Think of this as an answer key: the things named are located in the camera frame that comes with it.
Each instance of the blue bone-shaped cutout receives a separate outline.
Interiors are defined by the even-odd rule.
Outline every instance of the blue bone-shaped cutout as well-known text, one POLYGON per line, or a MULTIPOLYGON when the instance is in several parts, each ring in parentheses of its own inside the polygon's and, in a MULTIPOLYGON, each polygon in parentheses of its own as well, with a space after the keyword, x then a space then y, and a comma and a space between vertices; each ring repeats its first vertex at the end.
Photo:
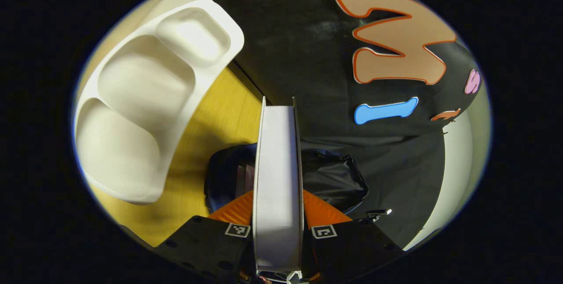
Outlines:
POLYGON ((388 117, 406 117, 410 115, 418 104, 418 97, 413 97, 406 102, 397 102, 395 104, 387 104, 380 106, 369 106, 362 104, 356 108, 354 112, 354 121, 356 124, 365 124, 374 119, 388 117))

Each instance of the black fabric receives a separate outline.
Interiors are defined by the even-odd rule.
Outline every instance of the black fabric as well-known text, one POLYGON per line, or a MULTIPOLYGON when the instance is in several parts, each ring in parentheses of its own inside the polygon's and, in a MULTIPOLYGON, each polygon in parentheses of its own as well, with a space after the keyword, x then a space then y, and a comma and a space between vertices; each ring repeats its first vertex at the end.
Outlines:
MULTIPOLYGON (((217 151, 209 159, 205 195, 209 212, 235 199, 239 165, 255 165, 257 144, 243 144, 217 151)), ((327 150, 301 151, 303 188, 348 214, 368 194, 368 186, 353 156, 327 150)))
POLYGON ((368 210, 390 208, 392 213, 380 218, 376 225, 404 248, 422 230, 440 194, 445 158, 442 132, 336 152, 354 155, 370 190, 348 216, 364 218, 368 210))
POLYGON ((297 98, 303 139, 421 135, 448 123, 431 121, 433 116, 458 108, 463 112, 475 97, 463 91, 470 70, 478 68, 460 37, 456 42, 428 46, 447 66, 444 77, 434 85, 414 80, 368 84, 354 80, 355 50, 389 51, 355 39, 352 30, 398 14, 372 11, 366 18, 354 18, 335 0, 214 1, 243 30, 245 45, 235 60, 260 91, 273 105, 291 106, 292 96, 297 98), (413 96, 419 102, 406 118, 354 123, 354 110, 360 104, 404 102, 413 96))
POLYGON ((398 14, 372 11, 366 18, 354 18, 334 0, 214 1, 243 30, 245 46, 235 61, 260 92, 273 105, 290 106, 292 96, 297 98, 303 148, 343 149, 356 158, 370 193, 351 216, 392 208, 378 226, 406 246, 434 209, 444 174, 441 133, 448 121, 430 119, 447 110, 460 108, 463 113, 476 95, 463 91, 470 70, 479 67, 462 38, 428 46, 447 66, 434 85, 413 80, 358 84, 353 78, 354 51, 389 51, 355 39, 352 30, 398 14), (406 118, 354 122, 360 104, 404 102, 413 96, 419 102, 406 118))
POLYGON ((328 150, 301 150, 303 188, 341 212, 350 212, 368 195, 353 156, 328 150))

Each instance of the tan letter cutout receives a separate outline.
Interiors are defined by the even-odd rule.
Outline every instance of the tan letter cutout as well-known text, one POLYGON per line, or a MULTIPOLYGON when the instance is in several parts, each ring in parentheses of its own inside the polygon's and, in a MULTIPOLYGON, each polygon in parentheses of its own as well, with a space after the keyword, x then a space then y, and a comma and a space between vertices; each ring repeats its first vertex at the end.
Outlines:
POLYGON ((362 47, 354 52, 354 79, 361 84, 403 78, 435 84, 446 65, 428 45, 456 41, 456 33, 428 8, 412 0, 336 0, 348 15, 365 18, 372 10, 404 14, 356 28, 358 40, 384 47, 399 55, 379 54, 362 47))

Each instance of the sticker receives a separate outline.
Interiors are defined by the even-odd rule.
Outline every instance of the sticker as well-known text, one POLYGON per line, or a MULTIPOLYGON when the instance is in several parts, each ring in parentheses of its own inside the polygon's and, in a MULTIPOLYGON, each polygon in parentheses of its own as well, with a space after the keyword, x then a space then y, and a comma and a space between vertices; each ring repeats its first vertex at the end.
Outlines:
POLYGON ((471 70, 469 73, 469 78, 465 84, 465 94, 471 94, 477 92, 479 89, 479 83, 481 82, 481 74, 476 70, 471 70))
POLYGON ((225 234, 227 236, 246 238, 249 232, 250 226, 235 225, 233 223, 230 223, 225 234))
POLYGON ((456 33, 430 9, 413 0, 336 0, 349 16, 367 17, 372 10, 402 14, 356 28, 354 38, 398 55, 381 54, 368 47, 356 50, 354 79, 360 84, 374 80, 406 79, 432 85, 446 72, 446 64, 426 46, 454 42, 456 33))
POLYGON ((381 106, 369 106, 362 104, 356 108, 354 112, 354 121, 356 124, 365 124, 370 120, 382 119, 388 117, 406 117, 410 115, 418 104, 418 97, 413 97, 406 102, 397 102, 395 104, 387 104, 381 106))
POLYGON ((332 225, 311 227, 311 232, 316 239, 336 237, 336 231, 332 225))
POLYGON ((432 117, 432 119, 430 119, 430 120, 436 121, 440 118, 449 119, 449 118, 452 118, 452 117, 456 117, 459 114, 460 111, 461 111, 461 108, 458 108, 457 110, 448 110, 448 111, 445 111, 443 113, 437 114, 436 116, 432 117))

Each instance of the black pouch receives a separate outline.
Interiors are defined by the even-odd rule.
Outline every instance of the black pouch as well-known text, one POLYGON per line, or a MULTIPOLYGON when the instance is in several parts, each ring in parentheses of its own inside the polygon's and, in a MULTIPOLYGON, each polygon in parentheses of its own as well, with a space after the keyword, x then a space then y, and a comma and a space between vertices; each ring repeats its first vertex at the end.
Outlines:
MULTIPOLYGON (((211 156, 204 186, 210 213, 234 200, 241 190, 248 190, 253 180, 248 171, 252 171, 255 157, 256 144, 232 146, 211 156)), ((368 186, 351 155, 304 149, 301 164, 303 188, 345 214, 359 206, 368 194, 368 186)))

